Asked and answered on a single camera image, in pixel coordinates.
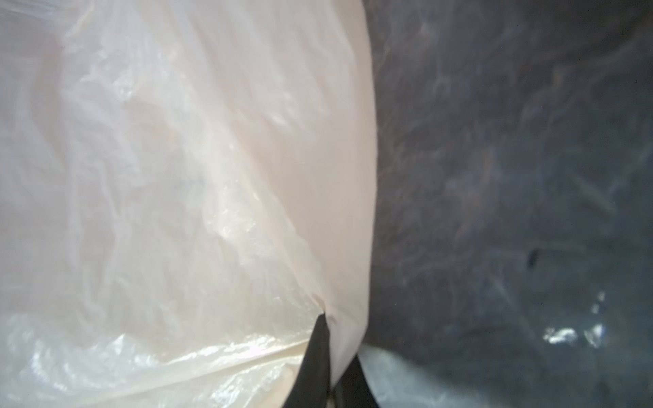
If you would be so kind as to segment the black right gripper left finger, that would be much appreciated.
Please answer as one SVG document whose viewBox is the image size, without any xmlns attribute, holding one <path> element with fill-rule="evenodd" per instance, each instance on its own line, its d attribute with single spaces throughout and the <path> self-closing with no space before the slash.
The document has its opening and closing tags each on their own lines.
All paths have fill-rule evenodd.
<svg viewBox="0 0 653 408">
<path fill-rule="evenodd" d="M 326 408 L 331 392 L 330 331 L 326 316 L 317 317 L 294 385 L 283 408 Z"/>
</svg>

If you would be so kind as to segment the cream plastic bag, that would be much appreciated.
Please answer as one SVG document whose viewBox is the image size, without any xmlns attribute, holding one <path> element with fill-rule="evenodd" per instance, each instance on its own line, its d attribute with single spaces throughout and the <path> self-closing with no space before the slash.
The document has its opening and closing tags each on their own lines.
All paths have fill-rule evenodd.
<svg viewBox="0 0 653 408">
<path fill-rule="evenodd" d="M 367 329 L 360 1 L 1 4 L 1 404 L 280 407 Z"/>
</svg>

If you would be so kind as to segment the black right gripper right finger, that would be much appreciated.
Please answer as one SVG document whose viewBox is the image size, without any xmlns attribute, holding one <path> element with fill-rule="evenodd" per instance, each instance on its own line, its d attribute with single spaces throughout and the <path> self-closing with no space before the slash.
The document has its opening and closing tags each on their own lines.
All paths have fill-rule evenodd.
<svg viewBox="0 0 653 408">
<path fill-rule="evenodd" d="M 356 355 L 333 388 L 336 408 L 379 408 Z"/>
</svg>

